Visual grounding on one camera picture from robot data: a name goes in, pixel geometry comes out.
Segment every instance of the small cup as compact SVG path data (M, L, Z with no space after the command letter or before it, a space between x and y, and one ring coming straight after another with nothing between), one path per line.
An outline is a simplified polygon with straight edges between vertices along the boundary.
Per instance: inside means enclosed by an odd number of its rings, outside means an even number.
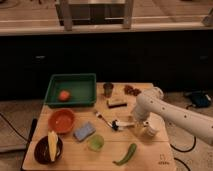
M104 85L103 85L103 88L104 88L104 96L109 98L112 96L112 90L113 90L113 84L110 83L110 82L106 82Z
M100 151L103 145L104 145L104 138L99 134L93 135L88 140L88 147L93 151L97 152Z

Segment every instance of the bowl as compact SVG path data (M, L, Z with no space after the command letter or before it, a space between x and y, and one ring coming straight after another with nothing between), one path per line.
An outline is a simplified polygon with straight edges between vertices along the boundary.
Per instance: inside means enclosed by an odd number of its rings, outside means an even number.
M104 138L99 134L91 136L88 140L88 147L93 151L100 151L103 145Z
M56 162L59 157L62 154L62 149L63 149L63 143L60 138L58 138L57 142L57 152L56 152L56 157L55 161ZM50 159L50 153L49 153L49 145L48 145L48 137L45 136L39 142L36 144L35 150L34 150L34 157L37 162L40 164L51 164L54 163Z
M49 129L58 134L66 134L73 128L75 115L71 109L59 109L48 120Z

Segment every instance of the green pepper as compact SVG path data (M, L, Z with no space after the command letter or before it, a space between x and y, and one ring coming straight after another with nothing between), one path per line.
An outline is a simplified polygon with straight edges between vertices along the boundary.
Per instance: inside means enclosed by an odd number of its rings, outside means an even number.
M126 155L123 157L123 159L121 159L120 161L113 161L113 163L115 163L118 166L121 166L125 163L127 163L133 156L133 154L135 153L135 150L137 148L137 145L135 143L130 144L128 151L126 153Z

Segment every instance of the sponge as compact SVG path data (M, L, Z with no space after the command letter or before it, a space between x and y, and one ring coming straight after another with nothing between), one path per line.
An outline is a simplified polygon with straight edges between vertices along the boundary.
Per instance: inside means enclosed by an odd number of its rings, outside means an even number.
M86 137L95 132L95 128L90 122L85 123L82 127L74 131L74 136L78 141L83 141Z

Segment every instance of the black cabinet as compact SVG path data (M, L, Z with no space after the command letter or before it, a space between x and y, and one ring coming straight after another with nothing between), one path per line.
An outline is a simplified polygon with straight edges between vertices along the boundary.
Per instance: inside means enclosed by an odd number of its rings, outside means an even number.
M0 37L0 99L43 98L52 74L153 82L164 91L213 88L213 31Z

